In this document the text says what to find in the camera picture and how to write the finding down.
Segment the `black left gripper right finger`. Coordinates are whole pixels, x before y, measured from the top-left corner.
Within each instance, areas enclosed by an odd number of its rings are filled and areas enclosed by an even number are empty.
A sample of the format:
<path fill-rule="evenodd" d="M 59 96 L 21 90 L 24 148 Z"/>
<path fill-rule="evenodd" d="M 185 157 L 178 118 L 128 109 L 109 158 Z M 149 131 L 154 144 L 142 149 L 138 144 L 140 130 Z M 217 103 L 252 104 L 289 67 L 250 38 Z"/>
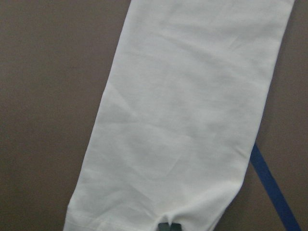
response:
<path fill-rule="evenodd" d="M 171 231 L 182 231 L 182 226 L 180 223 L 172 223 Z"/>

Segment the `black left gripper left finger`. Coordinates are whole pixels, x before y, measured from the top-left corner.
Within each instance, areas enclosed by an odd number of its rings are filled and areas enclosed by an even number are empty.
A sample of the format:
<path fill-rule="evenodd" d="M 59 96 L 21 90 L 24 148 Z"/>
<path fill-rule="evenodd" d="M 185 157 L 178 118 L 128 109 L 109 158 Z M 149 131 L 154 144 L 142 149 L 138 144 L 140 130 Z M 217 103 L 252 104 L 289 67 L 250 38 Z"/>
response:
<path fill-rule="evenodd" d="M 158 231 L 168 231 L 168 223 L 159 223 L 158 224 Z"/>

